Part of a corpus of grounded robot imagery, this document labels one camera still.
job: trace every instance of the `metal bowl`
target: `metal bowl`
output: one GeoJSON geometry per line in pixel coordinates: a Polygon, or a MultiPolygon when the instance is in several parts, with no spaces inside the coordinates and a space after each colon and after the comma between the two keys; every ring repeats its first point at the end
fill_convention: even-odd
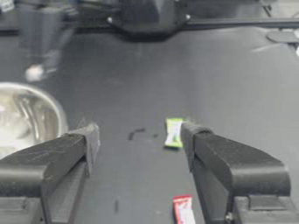
{"type": "Polygon", "coordinates": [[[0,159],[68,131],[61,105],[37,87],[0,83],[0,159]]]}

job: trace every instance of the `black tabletop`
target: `black tabletop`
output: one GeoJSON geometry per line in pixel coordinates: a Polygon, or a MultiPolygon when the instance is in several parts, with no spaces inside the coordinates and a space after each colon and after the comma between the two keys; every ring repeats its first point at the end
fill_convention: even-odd
{"type": "MultiPolygon", "coordinates": [[[[299,59],[265,33],[189,31],[154,43],[73,38],[60,74],[33,85],[60,101],[72,129],[90,121],[100,127],[76,223],[173,223],[172,198],[184,193],[202,223],[184,152],[164,149],[164,119],[176,116],[281,159],[299,205],[299,59]]],[[[17,38],[0,38],[0,67],[0,81],[25,82],[17,38]]]]}

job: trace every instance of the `red snack wrapper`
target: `red snack wrapper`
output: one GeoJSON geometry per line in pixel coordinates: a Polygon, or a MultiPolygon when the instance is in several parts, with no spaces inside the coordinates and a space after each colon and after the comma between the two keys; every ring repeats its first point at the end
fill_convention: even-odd
{"type": "Polygon", "coordinates": [[[192,196],[185,194],[173,197],[172,207],[177,224],[194,224],[192,213],[192,196]]]}

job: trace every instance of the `stainless steel bowl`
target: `stainless steel bowl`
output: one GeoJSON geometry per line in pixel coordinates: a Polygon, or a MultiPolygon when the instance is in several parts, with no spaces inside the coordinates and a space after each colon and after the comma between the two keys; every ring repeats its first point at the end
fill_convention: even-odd
{"type": "Polygon", "coordinates": [[[0,83],[0,159],[68,131],[61,105],[37,87],[0,83]]]}

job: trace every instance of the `black table surface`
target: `black table surface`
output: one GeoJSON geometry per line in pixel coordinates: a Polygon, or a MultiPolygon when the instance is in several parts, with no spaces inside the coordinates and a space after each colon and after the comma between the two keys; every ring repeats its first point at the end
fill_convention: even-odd
{"type": "MultiPolygon", "coordinates": [[[[76,223],[173,223],[172,198],[201,209],[182,150],[164,149],[164,119],[185,117],[281,159],[299,205],[299,59],[266,30],[189,31],[164,42],[77,35],[60,74],[34,86],[58,100],[72,129],[100,127],[97,165],[76,223]],[[144,129],[128,140],[129,133],[144,129]]],[[[0,38],[0,81],[25,83],[17,38],[0,38]]]]}

